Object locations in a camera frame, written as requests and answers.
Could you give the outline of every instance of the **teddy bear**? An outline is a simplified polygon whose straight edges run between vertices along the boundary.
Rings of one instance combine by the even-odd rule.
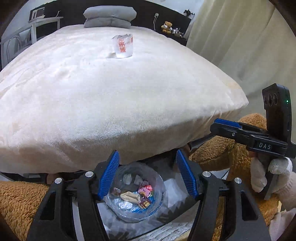
[[[162,25],[161,28],[163,29],[164,33],[170,34],[173,30],[172,25],[173,24],[171,22],[165,21],[164,25]]]
[[[266,118],[260,114],[244,116],[239,122],[266,129]],[[241,178],[254,196],[266,225],[270,224],[270,221],[278,211],[279,199],[276,194],[272,194],[269,200],[263,200],[252,189],[250,172],[251,158],[245,145],[238,144],[232,139],[215,136],[192,153],[189,159],[197,162],[204,171],[219,171],[230,168],[227,180],[233,180],[236,177]],[[223,222],[223,206],[222,198],[221,202],[219,200],[218,217],[216,219],[213,241],[218,241],[220,238]]]

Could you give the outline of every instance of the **gray pillow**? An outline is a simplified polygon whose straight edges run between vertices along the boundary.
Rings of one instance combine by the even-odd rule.
[[[131,23],[119,18],[88,18],[84,23],[85,28],[93,27],[117,27],[131,28]]]
[[[126,21],[132,21],[137,12],[132,7],[125,6],[96,6],[87,8],[83,15],[85,18],[119,18]]]

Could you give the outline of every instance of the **brown plush fabric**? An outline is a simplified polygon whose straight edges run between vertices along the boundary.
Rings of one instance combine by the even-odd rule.
[[[260,114],[250,114],[239,120],[240,122],[266,129],[266,119]],[[252,192],[260,211],[267,225],[277,212],[278,197],[273,194],[269,200],[263,200],[251,187],[250,165],[251,158],[248,157],[246,146],[235,143],[224,137],[214,137],[197,149],[190,157],[190,160],[199,163],[203,170],[218,171],[230,168],[227,180],[240,177],[243,183]],[[222,228],[223,202],[219,203],[218,218],[213,235],[213,241],[219,240],[219,233]]]
[[[48,186],[26,182],[0,182],[0,212],[14,234],[25,241],[33,217]]]

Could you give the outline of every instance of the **white table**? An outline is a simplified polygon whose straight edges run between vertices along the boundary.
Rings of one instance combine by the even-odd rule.
[[[4,54],[4,43],[17,34],[26,31],[28,29],[31,29],[31,39],[32,39],[32,44],[37,42],[37,37],[36,37],[36,27],[47,24],[47,23],[52,23],[52,22],[57,22],[57,29],[60,29],[60,20],[64,17],[53,17],[53,18],[40,18],[36,19],[30,23],[27,23],[25,26],[19,28],[6,38],[1,39],[0,45],[1,45],[1,56]]]

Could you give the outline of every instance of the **black headboard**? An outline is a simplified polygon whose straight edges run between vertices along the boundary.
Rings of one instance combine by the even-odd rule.
[[[61,19],[61,27],[65,27],[68,25],[84,24],[86,19],[83,16],[83,12],[85,9],[99,5],[133,7],[137,12],[137,17],[132,20],[131,24],[150,29],[153,29],[155,13],[159,14],[155,23],[156,29],[159,29],[165,21],[169,21],[173,24],[174,28],[180,28],[181,32],[185,32],[191,21],[183,14],[145,0],[57,0],[46,3],[42,7],[45,7],[44,15],[46,18],[55,17],[57,12],[60,11],[59,16],[64,17]]]

